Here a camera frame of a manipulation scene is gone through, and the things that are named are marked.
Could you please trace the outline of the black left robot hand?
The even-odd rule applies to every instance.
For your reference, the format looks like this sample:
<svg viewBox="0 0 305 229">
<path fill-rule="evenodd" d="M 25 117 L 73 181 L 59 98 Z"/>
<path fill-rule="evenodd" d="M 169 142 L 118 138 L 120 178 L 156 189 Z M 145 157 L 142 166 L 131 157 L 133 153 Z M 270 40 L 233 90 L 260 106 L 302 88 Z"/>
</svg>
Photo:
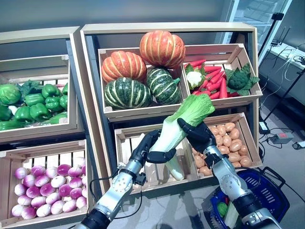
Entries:
<svg viewBox="0 0 305 229">
<path fill-rule="evenodd" d="M 140 162 L 142 166 L 146 162 L 153 163 L 153 164 L 163 164 L 170 161 L 175 153 L 176 149 L 173 148 L 167 152 L 162 151 L 151 151 L 149 152 L 150 148 L 153 144 L 157 141 L 158 137 L 160 136 L 161 130 L 153 130 L 146 134 L 144 138 L 141 140 L 139 145 L 133 150 L 130 159 L 135 159 Z"/>
</svg>

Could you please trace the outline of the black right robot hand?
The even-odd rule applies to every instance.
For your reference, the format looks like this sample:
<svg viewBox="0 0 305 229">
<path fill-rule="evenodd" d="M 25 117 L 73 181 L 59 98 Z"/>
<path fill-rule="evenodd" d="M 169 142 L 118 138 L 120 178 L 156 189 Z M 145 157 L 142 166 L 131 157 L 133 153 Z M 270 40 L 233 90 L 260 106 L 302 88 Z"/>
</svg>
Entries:
<svg viewBox="0 0 305 229">
<path fill-rule="evenodd" d="M 182 118 L 178 118 L 177 123 L 186 133 L 189 143 L 197 152 L 204 153 L 212 149 L 215 151 L 216 139 L 204 122 L 201 122 L 198 126 L 192 126 Z"/>
</svg>

